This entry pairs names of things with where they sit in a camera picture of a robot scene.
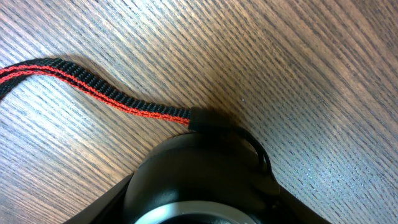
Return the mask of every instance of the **wood grain surface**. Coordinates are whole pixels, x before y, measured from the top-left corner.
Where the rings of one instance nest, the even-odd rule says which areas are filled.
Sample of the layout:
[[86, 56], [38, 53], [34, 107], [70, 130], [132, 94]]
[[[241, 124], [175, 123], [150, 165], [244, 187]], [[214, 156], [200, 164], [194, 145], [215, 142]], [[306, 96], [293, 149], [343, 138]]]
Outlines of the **wood grain surface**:
[[[398, 223], [395, 0], [1, 1], [0, 67], [40, 57], [235, 114], [322, 217]], [[62, 223], [186, 131], [30, 77], [0, 102], [0, 223]]]

